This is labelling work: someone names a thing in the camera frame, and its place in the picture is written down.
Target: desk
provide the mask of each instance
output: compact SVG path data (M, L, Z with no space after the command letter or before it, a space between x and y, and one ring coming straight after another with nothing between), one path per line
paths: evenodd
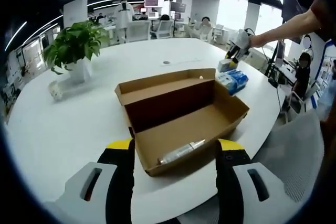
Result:
M288 70L288 68L284 64L281 67L277 67L276 65L273 65L273 67L277 69L280 73L282 73L283 76L285 76L289 84L291 84L292 86L294 85L294 83L296 82L295 73L292 73L290 70Z
M130 137L114 89L120 82L192 68L217 68L226 52L199 39L158 39L103 48L92 58L87 92L54 102L48 85L65 76L49 70L23 89L8 123L8 141L18 170L40 201L56 200L65 182L105 147ZM236 95L249 107L231 139L253 158L271 131L280 108L277 91L244 62L248 77ZM279 89L280 103L285 94ZM185 177L149 177L135 156L132 223L158 223L177 217L217 193L215 161Z

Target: pillar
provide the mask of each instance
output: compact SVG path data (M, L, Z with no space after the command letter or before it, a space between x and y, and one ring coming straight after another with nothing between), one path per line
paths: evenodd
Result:
M64 28L70 27L73 23L88 20L88 1L75 0L63 7Z
M184 23L189 22L189 18L191 17L191 7L193 4L193 0L176 0L178 3L183 3L185 4L185 12L181 13L181 18L183 19Z
M260 5L248 2L244 29L251 28L254 32L257 28Z

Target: green leaves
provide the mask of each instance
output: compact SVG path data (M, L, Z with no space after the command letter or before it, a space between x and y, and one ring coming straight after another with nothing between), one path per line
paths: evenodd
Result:
M62 68L84 57L91 60L93 54L99 56L101 43L108 41L108 32L91 21L74 23L57 35L54 42L44 50L43 58L48 64ZM51 70L62 74L54 68Z

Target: box lid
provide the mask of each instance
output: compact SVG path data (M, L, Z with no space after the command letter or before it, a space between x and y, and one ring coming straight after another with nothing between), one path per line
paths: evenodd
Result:
M115 92L122 105L215 79L216 70L190 69L120 83Z

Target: man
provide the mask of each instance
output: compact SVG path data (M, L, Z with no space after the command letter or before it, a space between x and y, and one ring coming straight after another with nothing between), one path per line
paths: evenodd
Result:
M99 23L99 20L104 18L104 16L100 13L96 19L96 23L98 24Z
M114 16L116 18L115 28L117 30L119 43L125 43L127 25L129 22L133 21L133 6L127 3L127 0L121 0L120 5L118 5L114 10Z

